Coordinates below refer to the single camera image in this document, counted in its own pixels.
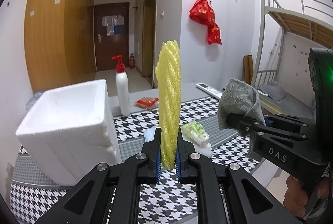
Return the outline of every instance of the bed post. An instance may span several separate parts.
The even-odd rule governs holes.
[[[281,64],[281,58],[282,58],[283,45],[284,45],[284,35],[286,33],[287,33],[287,31],[284,28],[282,28],[282,36],[281,36],[281,44],[280,44],[280,51],[279,51],[279,59],[277,61],[277,67],[276,67],[276,73],[275,73],[274,81],[277,80],[277,75],[279,73],[280,64]]]
[[[260,0],[261,3],[261,18],[260,18],[260,34],[259,34],[259,45],[258,45],[258,52],[257,52],[257,59],[255,61],[253,77],[251,80],[251,86],[255,86],[255,82],[258,76],[258,70],[261,60],[262,54],[262,46],[264,44],[264,33],[265,33],[265,0]]]

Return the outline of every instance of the fire extinguisher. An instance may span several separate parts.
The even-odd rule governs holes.
[[[129,68],[134,69],[135,68],[135,55],[132,53],[129,55]]]

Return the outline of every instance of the metal bunk bed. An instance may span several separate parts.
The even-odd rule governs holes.
[[[282,50],[284,45],[284,35],[287,32],[308,38],[318,44],[333,49],[333,26],[310,15],[304,13],[305,8],[316,10],[318,12],[324,13],[333,18],[332,15],[323,12],[322,10],[313,8],[309,5],[304,4],[304,0],[300,0],[302,5],[302,13],[287,10],[281,7],[277,0],[267,0],[268,5],[266,5],[266,0],[261,0],[261,19],[260,19],[260,36],[259,36],[259,46],[257,58],[253,71],[253,78],[251,81],[251,86],[258,89],[260,85],[267,84],[271,81],[276,81],[280,64],[282,58]],[[320,2],[318,0],[311,0],[330,9],[333,7]],[[259,70],[262,48],[264,43],[264,31],[265,31],[265,17],[269,14],[282,28],[281,45],[279,51],[279,58],[277,62],[277,67],[275,70]],[[289,114],[293,116],[303,116],[310,118],[312,116],[311,110],[304,103],[287,93],[284,102],[277,103],[267,96],[260,95],[260,102],[263,108],[271,113],[282,113]]]

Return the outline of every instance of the bottle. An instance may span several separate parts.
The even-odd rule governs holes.
[[[123,55],[118,55],[111,58],[112,60],[117,59],[118,64],[116,67],[116,86],[118,93],[118,101],[120,106],[120,111],[123,116],[127,117],[130,115],[130,104],[129,104],[129,93],[128,93],[128,78],[125,72],[125,65],[122,62]]]

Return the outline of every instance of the bed frame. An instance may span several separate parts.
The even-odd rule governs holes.
[[[326,7],[333,9],[333,7],[318,0],[312,1],[318,2],[322,5],[325,5]],[[259,46],[251,81],[251,86],[253,86],[255,89],[258,89],[259,85],[264,85],[277,79],[284,45],[284,35],[287,32],[308,38],[326,48],[333,48],[333,26],[315,17],[306,15],[304,13],[304,8],[316,10],[332,18],[333,16],[319,9],[305,5],[303,0],[300,0],[300,3],[302,5],[302,13],[283,9],[277,0],[268,0],[268,5],[266,5],[265,0],[261,0]],[[267,14],[269,14],[282,28],[281,45],[279,51],[280,55],[275,70],[259,70],[262,47],[264,44],[265,16]]]

